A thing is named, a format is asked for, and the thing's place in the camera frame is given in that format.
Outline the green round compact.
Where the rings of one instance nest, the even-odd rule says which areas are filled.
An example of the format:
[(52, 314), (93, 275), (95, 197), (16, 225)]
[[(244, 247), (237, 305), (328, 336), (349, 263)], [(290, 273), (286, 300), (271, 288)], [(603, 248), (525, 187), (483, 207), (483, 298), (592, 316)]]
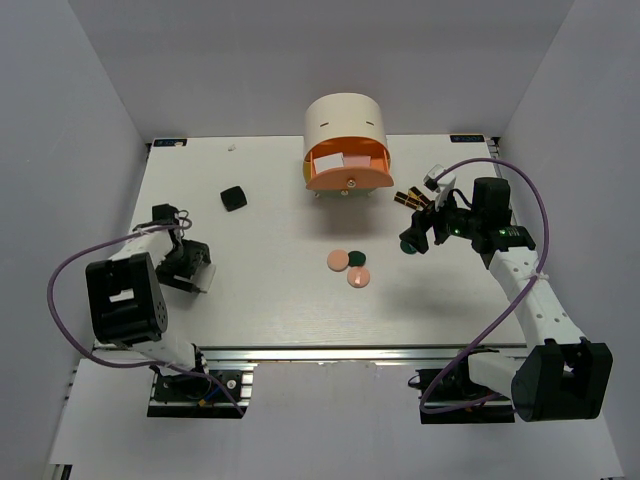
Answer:
[(417, 253), (417, 250), (411, 244), (405, 241), (400, 242), (400, 248), (404, 253), (408, 255), (414, 255)]

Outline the black square compact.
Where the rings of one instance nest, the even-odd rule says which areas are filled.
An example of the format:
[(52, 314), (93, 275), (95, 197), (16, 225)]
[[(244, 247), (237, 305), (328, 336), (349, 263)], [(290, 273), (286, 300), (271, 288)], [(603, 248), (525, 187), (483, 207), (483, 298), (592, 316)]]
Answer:
[(220, 193), (221, 202), (227, 212), (232, 212), (248, 204), (246, 194), (241, 186), (236, 185)]

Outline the orange top drawer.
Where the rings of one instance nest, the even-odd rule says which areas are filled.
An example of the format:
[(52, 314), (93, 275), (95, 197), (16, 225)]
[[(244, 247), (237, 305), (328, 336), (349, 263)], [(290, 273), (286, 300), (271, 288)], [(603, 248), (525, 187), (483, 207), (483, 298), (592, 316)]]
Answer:
[[(320, 174), (315, 172), (313, 160), (318, 157), (342, 153), (368, 155), (369, 167), (335, 168)], [(391, 175), (391, 157), (385, 141), (365, 137), (339, 137), (320, 142), (309, 149), (304, 160), (312, 164), (312, 178), (306, 188), (315, 190), (379, 189), (394, 185)]]

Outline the pink square compact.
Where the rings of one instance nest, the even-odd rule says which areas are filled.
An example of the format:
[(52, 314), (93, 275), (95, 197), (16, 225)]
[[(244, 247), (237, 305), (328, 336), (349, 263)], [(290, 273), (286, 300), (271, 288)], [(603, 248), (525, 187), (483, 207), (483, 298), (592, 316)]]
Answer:
[(371, 157), (368, 155), (344, 155), (343, 166), (345, 168), (353, 167), (369, 167), (371, 165)]

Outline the white square compact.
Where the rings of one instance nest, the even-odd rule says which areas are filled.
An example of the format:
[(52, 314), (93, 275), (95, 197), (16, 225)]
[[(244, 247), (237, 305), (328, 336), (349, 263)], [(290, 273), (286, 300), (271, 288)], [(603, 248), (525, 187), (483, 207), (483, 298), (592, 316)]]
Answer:
[(342, 168), (344, 166), (343, 154), (334, 153), (322, 157), (315, 158), (313, 160), (315, 172), (320, 174), (324, 171)]

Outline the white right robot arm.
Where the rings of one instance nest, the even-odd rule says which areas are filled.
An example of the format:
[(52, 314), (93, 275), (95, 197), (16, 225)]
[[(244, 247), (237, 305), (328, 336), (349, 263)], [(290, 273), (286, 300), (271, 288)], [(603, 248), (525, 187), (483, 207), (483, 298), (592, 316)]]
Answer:
[(527, 356), (519, 361), (473, 341), (436, 383), (450, 382), (466, 399), (484, 390), (491, 398), (507, 398), (527, 422), (597, 418), (613, 365), (610, 349), (589, 341), (561, 305), (540, 270), (543, 260), (531, 235), (512, 222), (508, 181), (476, 179), (465, 208), (455, 200), (455, 182), (453, 174), (426, 177), (436, 197), (412, 215), (401, 244), (424, 254), (429, 233), (437, 245), (450, 237), (470, 241), (509, 301), (507, 312), (517, 318)]

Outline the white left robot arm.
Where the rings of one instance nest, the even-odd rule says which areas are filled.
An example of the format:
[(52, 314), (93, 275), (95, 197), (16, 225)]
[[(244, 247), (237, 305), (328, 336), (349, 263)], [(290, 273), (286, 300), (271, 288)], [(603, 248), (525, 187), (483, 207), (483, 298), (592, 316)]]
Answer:
[(152, 207), (152, 219), (116, 254), (85, 269), (93, 332), (103, 344), (130, 349), (157, 361), (177, 387), (199, 399), (211, 387), (199, 348), (169, 324), (162, 286), (199, 295), (208, 292), (216, 267), (206, 243), (186, 239), (188, 214), (170, 204)]

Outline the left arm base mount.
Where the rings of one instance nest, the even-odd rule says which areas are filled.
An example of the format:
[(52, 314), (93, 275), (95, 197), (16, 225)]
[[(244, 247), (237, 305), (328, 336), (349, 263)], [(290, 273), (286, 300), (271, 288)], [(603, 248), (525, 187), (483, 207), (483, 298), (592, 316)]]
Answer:
[(241, 419), (251, 398), (253, 367), (196, 356), (195, 372), (215, 381), (153, 367), (147, 416), (168, 419)]

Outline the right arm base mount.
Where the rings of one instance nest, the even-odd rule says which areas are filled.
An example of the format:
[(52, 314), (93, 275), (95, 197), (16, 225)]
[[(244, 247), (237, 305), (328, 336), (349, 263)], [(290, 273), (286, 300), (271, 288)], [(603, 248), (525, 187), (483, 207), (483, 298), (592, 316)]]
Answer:
[[(407, 386), (418, 393), (426, 392), (438, 373), (453, 360), (458, 351), (451, 349), (428, 350), (426, 356), (411, 360), (414, 372)], [(425, 413), (419, 410), (421, 425), (489, 425), (513, 424), (516, 415), (510, 400), (504, 396), (481, 402), (492, 395), (487, 387), (473, 383), (468, 376), (467, 360), (462, 360), (442, 380), (425, 403), (425, 409), (450, 408), (444, 413)]]

